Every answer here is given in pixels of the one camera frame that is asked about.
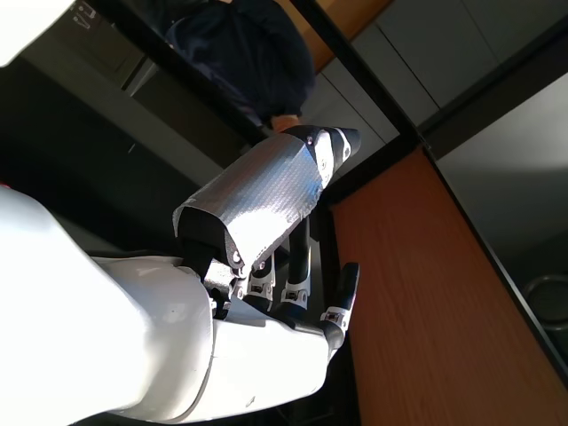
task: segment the dark blue jacket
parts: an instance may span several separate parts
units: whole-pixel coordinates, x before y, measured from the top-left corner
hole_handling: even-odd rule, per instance
[[[256,124],[276,115],[300,115],[312,91],[312,56],[273,0],[200,4],[166,37]]]

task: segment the wall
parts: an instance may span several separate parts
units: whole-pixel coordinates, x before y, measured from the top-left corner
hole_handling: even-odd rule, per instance
[[[439,161],[501,260],[568,230],[567,135],[565,75]]]

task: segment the black frame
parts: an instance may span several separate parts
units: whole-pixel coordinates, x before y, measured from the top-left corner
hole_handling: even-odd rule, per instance
[[[463,211],[461,204],[457,201],[451,188],[439,172],[434,160],[434,154],[441,155],[448,152],[455,146],[450,146],[449,148],[445,146],[437,150],[435,146],[434,149],[432,149],[432,146],[429,146],[424,142],[421,132],[416,129],[412,121],[407,117],[406,113],[397,104],[389,92],[386,91],[375,74],[373,74],[364,60],[352,48],[349,41],[343,36],[342,32],[332,22],[325,11],[321,9],[316,0],[290,1],[312,25],[318,35],[328,45],[336,57],[339,58],[355,80],[383,111],[399,132],[399,136],[395,138],[395,140],[391,141],[386,147],[369,157],[345,177],[331,185],[323,193],[313,218],[315,219],[318,228],[324,282],[337,282],[340,269],[331,207],[344,200],[351,193],[357,191],[367,182],[376,178],[380,173],[387,170],[398,161],[405,158],[419,146],[424,146],[424,152],[430,158],[432,167],[438,173],[446,187],[446,190],[468,223],[470,230],[477,238],[478,243],[493,265],[496,273],[501,278],[501,282],[508,290],[509,295],[515,302],[518,310],[525,318],[541,348],[547,354],[552,366],[560,375],[564,386],[568,388],[568,367],[563,362],[556,348],[550,342],[548,336],[538,323],[538,320],[534,317],[515,284],[503,270],[495,254],[486,245],[477,232],[475,226],[470,222],[469,218]],[[217,89],[213,87],[209,81],[189,67],[156,33],[154,33],[154,31],[144,25],[142,20],[130,11],[128,7],[121,4],[121,2],[113,0],[90,0],[90,3],[97,11],[113,22],[134,44],[147,53],[152,60],[173,74],[180,82],[184,83],[186,87],[202,98],[206,104],[211,107],[211,109],[217,112],[223,120],[226,120],[226,122],[237,130],[250,144],[254,145],[264,138],[264,134],[262,134],[262,132],[259,132],[257,129],[251,129],[250,124],[245,122],[246,118],[244,118],[234,107],[228,105],[222,95],[218,93]],[[512,75],[514,76],[515,73],[522,73],[524,67],[528,68],[528,71],[525,72],[526,75],[523,77],[524,80],[521,78],[516,82],[518,87],[524,87],[524,82],[530,82],[531,80],[534,81],[531,66],[534,66],[534,63],[539,61],[539,57],[544,57],[545,65],[549,65],[550,61],[554,62],[556,58],[555,63],[558,67],[556,67],[553,72],[541,72],[542,78],[537,79],[537,83],[532,84],[529,87],[529,90],[524,90],[522,96],[512,99],[512,102],[505,105],[498,114],[505,114],[516,105],[519,105],[524,100],[530,98],[530,96],[534,93],[546,87],[546,85],[550,84],[558,76],[565,74],[568,71],[568,59],[565,59],[565,50],[562,49],[564,46],[568,45],[568,26],[565,25],[565,21],[566,20],[556,26],[556,28],[553,28],[553,30],[556,31],[553,35],[548,34],[543,40],[539,41],[539,45],[531,46],[531,52],[521,52],[521,54],[517,55],[515,59],[510,61],[511,64],[508,67],[502,67],[498,75],[491,76],[490,79],[493,80],[491,82],[484,82],[485,87],[481,90],[476,88],[475,90],[477,92],[473,96],[471,93],[467,94],[467,101],[456,102],[456,105],[452,106],[454,109],[453,111],[444,111],[441,119],[438,117],[435,119],[435,122],[430,122],[428,124],[430,131],[427,132],[430,133],[439,129],[440,126],[444,125],[444,122],[447,122],[448,117],[461,114],[464,109],[467,109],[469,103],[475,102],[479,96],[484,96],[484,91],[486,94],[487,91],[492,89],[492,87],[494,89],[494,87],[499,83],[506,82],[508,78]],[[558,51],[562,51],[563,54],[555,55],[555,47]],[[333,291],[328,291],[326,293],[326,297],[328,297],[332,292]],[[342,390],[341,392],[332,392],[333,395],[337,396],[335,401],[335,407],[339,414],[339,418],[337,419],[339,420],[339,423],[337,424],[360,424],[357,399],[345,397],[345,395],[356,395],[356,386],[352,370],[351,347],[349,344],[345,345],[345,348],[336,355],[335,360],[331,363],[330,379],[330,382],[334,386],[337,386],[337,389]]]

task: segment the wooden surface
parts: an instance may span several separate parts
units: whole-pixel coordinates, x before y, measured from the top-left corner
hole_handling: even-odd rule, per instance
[[[361,264],[362,424],[568,424],[568,392],[434,169],[409,155],[333,209]]]
[[[276,0],[294,21],[312,52],[316,70],[320,71],[334,54],[289,0]],[[318,0],[329,18],[351,40],[367,27],[392,0]]]

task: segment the white cabinet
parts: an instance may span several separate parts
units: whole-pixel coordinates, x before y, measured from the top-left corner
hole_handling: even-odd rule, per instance
[[[568,13],[567,0],[463,0],[499,61],[504,61]]]
[[[375,24],[353,40],[353,47],[415,125],[438,111],[436,103]]]
[[[498,65],[460,0],[396,0],[377,22],[439,106]]]
[[[383,111],[379,109],[338,59],[334,59],[323,70],[323,75],[383,141],[389,142],[398,135],[397,130],[384,116]]]
[[[353,169],[384,146],[383,140],[376,131],[365,122],[361,115],[323,74],[318,75],[316,78],[314,93],[304,104],[302,121],[305,124],[346,127],[357,129],[361,132],[361,148],[353,158],[340,168],[340,176]]]

